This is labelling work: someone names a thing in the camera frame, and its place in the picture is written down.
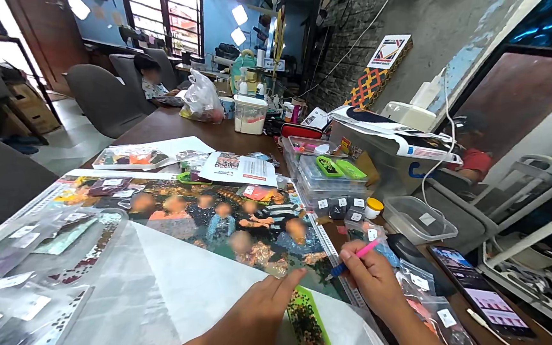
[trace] tiled floor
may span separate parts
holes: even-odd
[[[44,137],[48,139],[50,145],[38,146],[40,151],[31,155],[31,158],[53,173],[62,176],[95,156],[114,139],[98,132],[82,115],[75,100],[62,99],[53,104],[63,122],[63,127],[46,134]]]

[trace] red shirt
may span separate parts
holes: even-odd
[[[461,159],[464,161],[464,165],[459,166],[454,163],[449,163],[447,168],[457,171],[461,169],[471,169],[476,170],[480,173],[479,182],[482,181],[489,168],[491,167],[491,157],[488,154],[477,150],[477,149],[467,149],[464,151]]]

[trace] wall light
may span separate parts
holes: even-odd
[[[231,38],[234,39],[234,42],[236,45],[240,46],[244,41],[246,41],[246,35],[241,31],[239,27],[237,27],[232,33]]]
[[[68,3],[73,14],[80,20],[87,19],[88,14],[91,13],[91,9],[82,0],[69,0]]]
[[[246,15],[246,11],[244,11],[244,6],[242,5],[238,5],[236,8],[231,10],[231,13],[233,13],[235,22],[238,23],[238,25],[242,25],[249,20],[249,17]]]

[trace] yellow lid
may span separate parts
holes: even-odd
[[[367,199],[367,206],[375,211],[382,211],[385,206],[379,200],[374,198]]]

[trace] phone screen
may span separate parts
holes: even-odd
[[[506,335],[531,338],[535,336],[525,321],[502,300],[502,297],[481,274],[474,270],[474,266],[466,261],[461,253],[446,247],[432,246],[431,248],[435,256],[461,283],[471,300],[484,314],[484,319],[490,322],[495,330]]]

